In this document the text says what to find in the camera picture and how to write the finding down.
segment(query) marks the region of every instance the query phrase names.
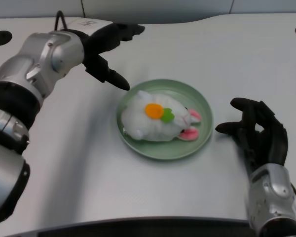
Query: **plate rim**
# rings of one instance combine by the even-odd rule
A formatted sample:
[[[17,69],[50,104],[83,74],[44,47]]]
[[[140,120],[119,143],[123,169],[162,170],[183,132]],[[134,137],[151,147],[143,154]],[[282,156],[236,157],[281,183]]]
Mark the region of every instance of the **plate rim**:
[[[182,84],[185,84],[185,85],[188,85],[189,87],[191,87],[192,89],[196,90],[206,101],[208,107],[209,107],[209,110],[210,110],[210,114],[211,114],[211,123],[212,123],[212,126],[211,126],[211,129],[208,133],[208,135],[206,136],[205,140],[201,143],[201,145],[194,149],[193,151],[189,152],[188,154],[186,155],[183,155],[183,156],[177,156],[177,157],[174,157],[174,158],[158,158],[158,157],[155,157],[155,156],[151,156],[151,155],[147,155],[141,151],[139,151],[137,148],[133,147],[131,144],[129,144],[126,139],[124,138],[122,132],[119,130],[119,127],[118,127],[118,108],[120,107],[120,104],[121,104],[121,101],[118,103],[117,105],[117,108],[116,108],[116,125],[117,125],[117,130],[118,130],[118,134],[119,136],[121,137],[121,139],[123,140],[124,143],[127,144],[127,146],[129,148],[131,148],[132,150],[136,151],[137,153],[141,154],[142,156],[145,156],[145,157],[148,157],[148,158],[152,158],[152,159],[157,159],[157,160],[174,160],[174,159],[181,159],[181,158],[184,158],[184,157],[187,157],[187,156],[190,156],[191,154],[197,152],[198,150],[200,150],[207,142],[208,142],[208,139],[210,138],[210,136],[212,135],[213,133],[213,126],[214,126],[214,116],[213,116],[213,111],[212,111],[212,107],[210,106],[210,104],[208,103],[207,99],[205,98],[205,96],[199,92],[197,89],[195,89],[193,86],[191,86],[190,84],[188,83],[185,83],[185,82],[182,82],[182,81],[179,81],[179,80],[175,80],[175,79],[162,79],[162,78],[159,78],[159,79],[150,79],[150,80],[146,80],[146,81],[143,81],[143,82],[140,82],[138,84],[136,84],[135,86],[133,86],[129,91],[131,91],[132,89],[136,88],[137,86],[141,85],[141,84],[144,84],[144,83],[147,83],[147,82],[150,82],[150,81],[155,81],[155,80],[167,80],[167,81],[175,81],[175,82],[178,82],[178,83],[182,83]]]

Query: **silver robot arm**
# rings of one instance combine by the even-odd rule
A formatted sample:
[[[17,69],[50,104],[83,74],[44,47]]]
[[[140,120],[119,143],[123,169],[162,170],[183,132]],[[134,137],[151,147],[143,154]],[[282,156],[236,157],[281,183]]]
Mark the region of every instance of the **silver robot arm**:
[[[13,213],[27,184],[30,167],[22,152],[30,143],[29,129],[56,82],[82,63],[101,82],[129,89],[128,82],[98,54],[131,40],[145,28],[112,23],[89,36],[67,29],[61,12],[56,25],[59,16],[64,30],[30,35],[19,53],[0,67],[0,222]]]
[[[250,226],[258,237],[296,236],[296,190],[284,167],[286,130],[262,101],[234,98],[231,105],[242,111],[242,120],[219,124],[216,131],[232,135],[244,151]],[[256,131],[256,124],[264,130]]]
[[[32,34],[0,67],[0,221],[13,211],[30,175],[21,153],[36,114],[55,83],[83,58],[80,38],[59,31]]]
[[[250,177],[249,223],[259,237],[296,236],[296,207],[287,169],[268,163]]]

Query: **green plate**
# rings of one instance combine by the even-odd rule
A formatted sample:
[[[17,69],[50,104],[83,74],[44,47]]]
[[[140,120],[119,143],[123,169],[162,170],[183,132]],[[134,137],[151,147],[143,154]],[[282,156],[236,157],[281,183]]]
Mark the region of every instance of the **green plate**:
[[[125,135],[121,114],[139,90],[169,95],[185,107],[198,111],[202,121],[200,124],[193,124],[199,129],[198,139],[192,142],[177,138],[170,142],[149,142],[137,141]],[[213,130],[213,114],[204,96],[193,87],[176,80],[156,79],[138,84],[126,93],[117,107],[117,126],[123,141],[136,152],[155,159],[178,159],[196,152],[206,143]]]

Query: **white fur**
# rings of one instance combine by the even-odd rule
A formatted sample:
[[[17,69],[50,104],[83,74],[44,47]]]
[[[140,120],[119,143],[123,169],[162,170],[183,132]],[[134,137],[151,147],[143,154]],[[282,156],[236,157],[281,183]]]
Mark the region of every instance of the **white fur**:
[[[164,123],[160,119],[151,119],[145,114],[147,104],[159,104],[163,108],[172,109],[175,118]],[[136,140],[170,141],[182,130],[188,129],[192,118],[188,110],[178,101],[163,94],[150,94],[138,91],[121,116],[128,135]]]

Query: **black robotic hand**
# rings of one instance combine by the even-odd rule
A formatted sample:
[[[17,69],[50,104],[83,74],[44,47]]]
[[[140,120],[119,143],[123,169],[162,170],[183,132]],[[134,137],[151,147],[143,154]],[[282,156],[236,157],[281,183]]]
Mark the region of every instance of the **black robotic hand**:
[[[85,71],[102,83],[107,81],[120,89],[129,90],[130,86],[127,80],[116,71],[111,70],[108,67],[107,60],[99,54],[115,49],[120,45],[121,41],[132,40],[133,36],[141,34],[145,27],[137,24],[112,23],[89,36],[84,32],[68,29],[61,11],[58,11],[56,16],[55,30],[57,30],[59,17],[62,19],[63,30],[72,32],[81,39],[84,48],[82,63],[86,67]]]
[[[230,104],[242,111],[242,120],[219,124],[216,131],[234,136],[252,171],[267,163],[284,166],[287,133],[274,113],[262,101],[234,98]],[[256,131],[256,123],[264,128],[262,132]]]

